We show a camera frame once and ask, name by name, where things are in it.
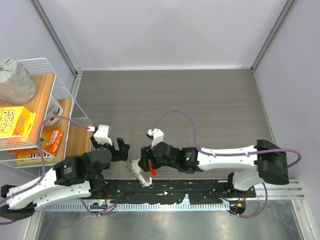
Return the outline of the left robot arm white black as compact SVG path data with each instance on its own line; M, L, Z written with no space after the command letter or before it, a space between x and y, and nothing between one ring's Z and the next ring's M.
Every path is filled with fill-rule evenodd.
M3 185L0 195L5 204L0 208L0 216L15 222L58 202L105 197L108 190L103 170L109 169L111 162L126 161L129 156L130 145L120 137L116 140L118 149L97 144L95 150L68 156L24 185Z

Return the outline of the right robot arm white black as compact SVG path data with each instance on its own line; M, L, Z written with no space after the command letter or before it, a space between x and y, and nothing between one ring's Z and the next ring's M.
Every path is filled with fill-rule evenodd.
M287 154L265 139L255 145L232 149L196 147L176 148L165 142L143 147L137 161L139 172L169 167L181 173L194 174L214 169L233 169L228 175L227 193L238 197L257 184L287 185Z

